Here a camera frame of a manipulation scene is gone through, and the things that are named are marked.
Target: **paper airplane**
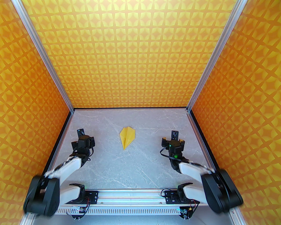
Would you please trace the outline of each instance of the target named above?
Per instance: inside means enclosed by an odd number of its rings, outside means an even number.
[[[135,130],[131,127],[124,127],[120,133],[123,149],[128,147],[129,144],[135,139]]]

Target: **marble surface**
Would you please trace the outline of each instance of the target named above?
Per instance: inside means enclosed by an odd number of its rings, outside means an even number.
[[[123,150],[119,133],[127,126],[135,129],[136,138]],[[193,181],[174,171],[169,159],[159,153],[162,137],[170,140],[172,130],[179,131],[179,138],[185,140],[183,155],[207,165],[184,108],[76,110],[55,166],[72,153],[71,142],[78,140],[76,130],[80,128],[94,136],[94,154],[63,186],[81,183],[86,189],[175,188]]]
[[[200,206],[189,220],[179,216],[84,216],[80,222],[69,215],[40,216],[34,225],[232,225],[227,214],[215,214],[208,206]]]

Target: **black edge trim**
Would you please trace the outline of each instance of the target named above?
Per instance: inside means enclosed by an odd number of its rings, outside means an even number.
[[[211,148],[210,148],[210,146],[209,146],[209,144],[208,144],[208,142],[207,142],[207,140],[206,140],[206,138],[205,138],[205,136],[204,136],[200,126],[199,126],[199,123],[198,123],[194,113],[192,112],[192,110],[190,111],[190,115],[191,115],[192,119],[194,120],[194,123],[195,123],[195,125],[196,125],[196,127],[197,127],[197,129],[199,131],[199,134],[200,134],[200,136],[201,136],[201,138],[202,138],[202,140],[203,140],[203,142],[204,142],[204,144],[205,144],[205,146],[207,148],[207,151],[208,151],[208,153],[210,155],[210,158],[211,158],[211,160],[212,160],[212,162],[213,162],[213,164],[215,166],[215,170],[219,170],[219,165],[218,165],[218,163],[217,163],[217,161],[215,159],[215,156],[212,153],[212,150],[211,150]]]
[[[175,108],[186,108],[186,106],[179,107],[112,107],[112,108],[74,108],[76,109],[175,109]]]
[[[64,130],[65,130],[65,128],[66,128],[67,122],[68,122],[69,119],[70,119],[70,116],[71,116],[71,112],[69,112],[68,115],[67,115],[67,117],[66,117],[66,120],[65,120],[65,122],[64,122],[64,125],[62,126],[62,129],[61,129],[61,131],[60,131],[60,134],[58,135],[58,138],[57,138],[56,143],[55,143],[55,145],[54,145],[54,147],[53,147],[53,150],[52,150],[52,152],[51,152],[51,154],[50,154],[50,157],[49,157],[49,159],[48,159],[48,161],[47,161],[47,163],[46,163],[46,166],[45,166],[45,168],[44,168],[44,170],[43,170],[42,176],[43,176],[43,175],[48,171],[48,169],[49,169],[49,166],[50,166],[51,161],[52,161],[52,159],[53,159],[53,157],[54,157],[54,154],[55,154],[55,152],[56,152],[56,149],[57,149],[57,147],[58,147],[58,144],[59,144],[59,142],[60,142],[60,139],[62,138],[62,134],[64,133]]]

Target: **orange patterned wall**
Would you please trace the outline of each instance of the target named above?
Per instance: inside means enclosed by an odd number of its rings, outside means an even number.
[[[235,0],[23,0],[74,107],[186,106]]]
[[[248,224],[281,224],[280,0],[248,1],[192,110]]]
[[[11,1],[0,2],[0,224],[19,224],[69,112]]]

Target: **orange wallpaper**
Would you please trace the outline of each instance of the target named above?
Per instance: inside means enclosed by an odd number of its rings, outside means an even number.
[[[280,0],[248,1],[192,110],[248,224],[281,224]]]
[[[69,112],[9,0],[0,2],[0,224],[19,224]]]
[[[74,107],[179,107],[236,1],[23,2]]]

